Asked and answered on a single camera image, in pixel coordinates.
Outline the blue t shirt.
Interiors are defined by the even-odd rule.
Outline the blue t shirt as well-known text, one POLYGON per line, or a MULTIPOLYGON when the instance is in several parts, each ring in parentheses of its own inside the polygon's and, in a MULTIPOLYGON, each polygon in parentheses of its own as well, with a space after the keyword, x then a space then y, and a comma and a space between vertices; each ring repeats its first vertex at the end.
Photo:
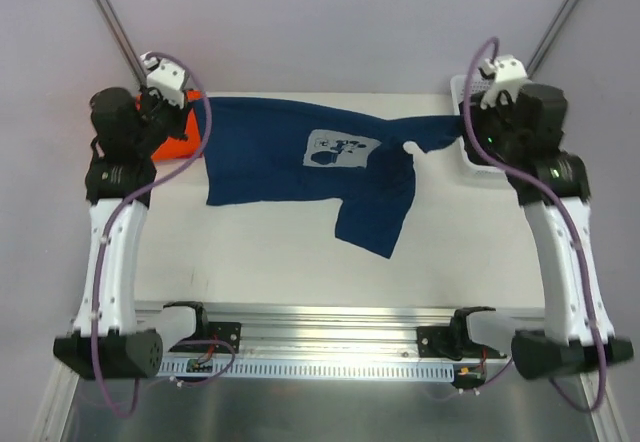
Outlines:
POLYGON ((453 144, 453 115, 385 120, 316 104, 211 97, 203 152, 210 206, 339 199, 337 239, 390 258, 416 193, 408 142, 453 144))

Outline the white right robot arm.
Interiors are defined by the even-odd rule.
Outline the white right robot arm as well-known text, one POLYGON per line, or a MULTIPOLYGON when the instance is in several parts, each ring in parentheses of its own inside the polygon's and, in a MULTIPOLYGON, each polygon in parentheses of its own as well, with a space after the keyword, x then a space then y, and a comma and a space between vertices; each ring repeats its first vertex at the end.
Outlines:
POLYGON ((604 307, 590 243, 591 191, 583 160, 561 149, 564 92, 526 83, 514 93, 465 91, 459 104, 467 152, 504 172, 531 230, 543 283, 544 326, 509 327, 479 312, 449 329, 467 357, 482 344, 505 349, 526 380, 555 379, 629 362, 632 342, 616 335, 604 307))

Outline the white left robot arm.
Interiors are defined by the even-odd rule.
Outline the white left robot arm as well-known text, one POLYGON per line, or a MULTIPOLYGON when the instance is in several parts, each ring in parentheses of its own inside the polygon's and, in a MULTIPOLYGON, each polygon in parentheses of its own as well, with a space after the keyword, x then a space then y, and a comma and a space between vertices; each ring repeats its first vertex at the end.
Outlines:
POLYGON ((70 331, 54 340, 53 355, 80 378, 145 379, 155 376, 164 353, 180 343, 203 348, 210 327, 200 302, 170 302, 150 321, 136 319, 134 282, 142 229, 156 185, 154 153, 170 138, 185 141, 191 104, 182 106, 157 89, 137 96, 110 87, 92 96, 95 130, 85 176, 91 240, 84 293, 70 331))

